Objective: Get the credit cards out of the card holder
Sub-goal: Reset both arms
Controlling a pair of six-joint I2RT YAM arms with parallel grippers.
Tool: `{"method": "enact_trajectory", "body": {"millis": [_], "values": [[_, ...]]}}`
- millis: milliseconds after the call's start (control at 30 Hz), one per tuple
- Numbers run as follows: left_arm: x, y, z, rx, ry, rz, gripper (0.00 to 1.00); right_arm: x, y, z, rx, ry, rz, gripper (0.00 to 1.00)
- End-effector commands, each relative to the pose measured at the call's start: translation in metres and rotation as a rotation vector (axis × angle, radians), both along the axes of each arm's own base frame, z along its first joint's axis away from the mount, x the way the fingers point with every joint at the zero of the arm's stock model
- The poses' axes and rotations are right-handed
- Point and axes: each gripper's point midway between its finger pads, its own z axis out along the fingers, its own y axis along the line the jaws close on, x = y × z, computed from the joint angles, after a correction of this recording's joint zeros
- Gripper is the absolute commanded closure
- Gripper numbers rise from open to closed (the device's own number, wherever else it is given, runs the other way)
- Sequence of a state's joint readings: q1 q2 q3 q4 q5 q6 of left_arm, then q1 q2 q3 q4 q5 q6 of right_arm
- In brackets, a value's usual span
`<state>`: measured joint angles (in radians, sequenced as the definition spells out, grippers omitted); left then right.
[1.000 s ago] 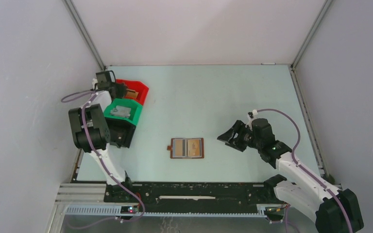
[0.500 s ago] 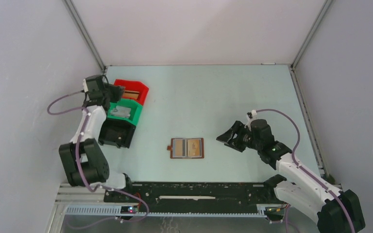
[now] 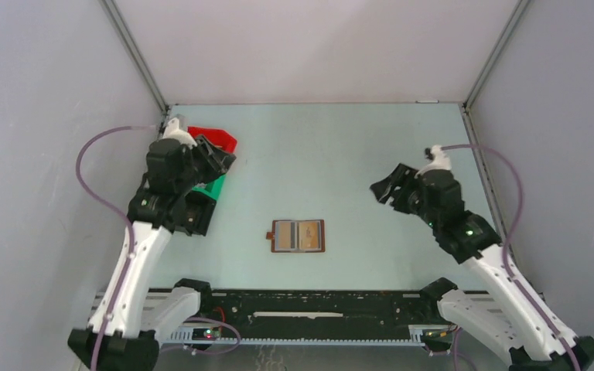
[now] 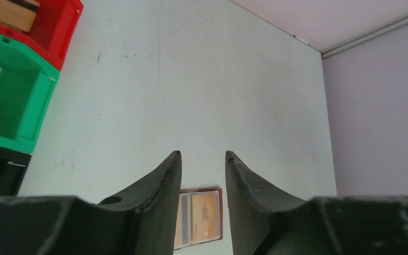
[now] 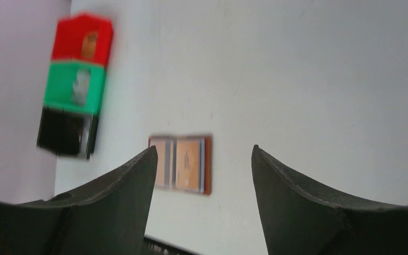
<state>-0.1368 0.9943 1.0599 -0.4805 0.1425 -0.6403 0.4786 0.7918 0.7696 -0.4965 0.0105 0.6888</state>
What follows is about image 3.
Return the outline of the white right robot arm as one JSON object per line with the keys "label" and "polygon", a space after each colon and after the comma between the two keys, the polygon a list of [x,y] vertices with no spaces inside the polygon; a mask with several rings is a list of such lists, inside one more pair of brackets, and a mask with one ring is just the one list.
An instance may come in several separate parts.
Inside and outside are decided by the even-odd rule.
{"label": "white right robot arm", "polygon": [[426,149],[427,165],[399,164],[370,190],[379,203],[427,224],[436,243],[485,284],[502,314],[473,304],[463,290],[440,278],[422,289],[420,316],[458,325],[510,370],[587,370],[594,363],[594,338],[577,335],[546,305],[517,268],[507,243],[466,208],[447,149]]}

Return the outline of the brown leather card holder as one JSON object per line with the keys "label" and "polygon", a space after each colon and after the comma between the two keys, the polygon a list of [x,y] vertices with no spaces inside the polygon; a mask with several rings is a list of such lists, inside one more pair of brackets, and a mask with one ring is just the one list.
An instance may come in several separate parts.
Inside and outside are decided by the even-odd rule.
{"label": "brown leather card holder", "polygon": [[[319,222],[321,250],[299,249],[299,223],[302,221]],[[271,230],[266,233],[265,239],[271,243],[271,252],[274,254],[320,254],[326,251],[324,220],[273,220]]]}

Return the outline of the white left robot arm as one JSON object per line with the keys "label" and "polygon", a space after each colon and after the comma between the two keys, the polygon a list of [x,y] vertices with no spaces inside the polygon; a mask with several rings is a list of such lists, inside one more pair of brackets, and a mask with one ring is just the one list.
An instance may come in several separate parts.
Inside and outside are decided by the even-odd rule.
{"label": "white left robot arm", "polygon": [[210,286],[181,280],[152,311],[145,311],[152,274],[176,233],[207,230],[215,199],[197,186],[224,177],[235,154],[206,136],[191,135],[184,116],[171,117],[145,156],[146,172],[126,210],[118,262],[95,312],[67,344],[90,370],[151,370],[162,342],[184,321],[204,322],[213,314]]}

